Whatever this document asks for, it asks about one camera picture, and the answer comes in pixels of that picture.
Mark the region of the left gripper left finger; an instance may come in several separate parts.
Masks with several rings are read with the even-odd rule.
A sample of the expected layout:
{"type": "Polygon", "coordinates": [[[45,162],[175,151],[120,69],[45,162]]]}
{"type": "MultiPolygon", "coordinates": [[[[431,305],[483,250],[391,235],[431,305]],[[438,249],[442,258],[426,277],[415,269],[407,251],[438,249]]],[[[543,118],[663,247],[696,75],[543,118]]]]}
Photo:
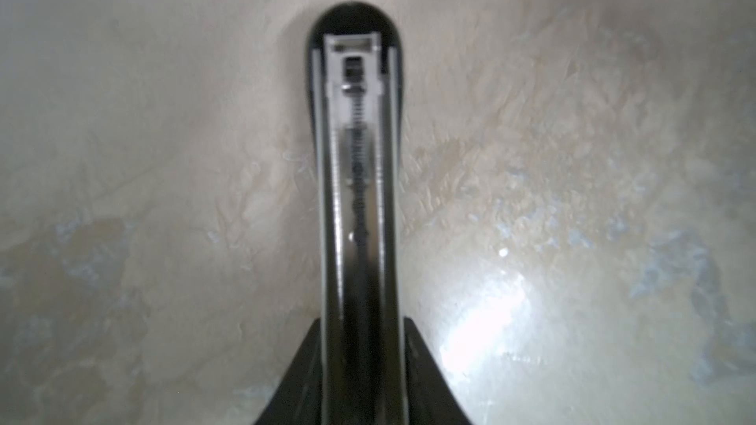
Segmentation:
{"type": "Polygon", "coordinates": [[[308,329],[255,425],[319,425],[322,401],[321,321],[308,329]]]}

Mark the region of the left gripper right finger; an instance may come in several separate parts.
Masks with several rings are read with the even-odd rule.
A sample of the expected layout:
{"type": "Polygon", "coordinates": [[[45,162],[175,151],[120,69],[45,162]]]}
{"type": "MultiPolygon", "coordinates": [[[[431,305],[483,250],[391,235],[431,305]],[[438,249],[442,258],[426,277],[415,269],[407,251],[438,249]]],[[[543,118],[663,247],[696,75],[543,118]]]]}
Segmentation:
{"type": "Polygon", "coordinates": [[[417,325],[404,318],[409,423],[471,425],[436,364],[417,325]]]}

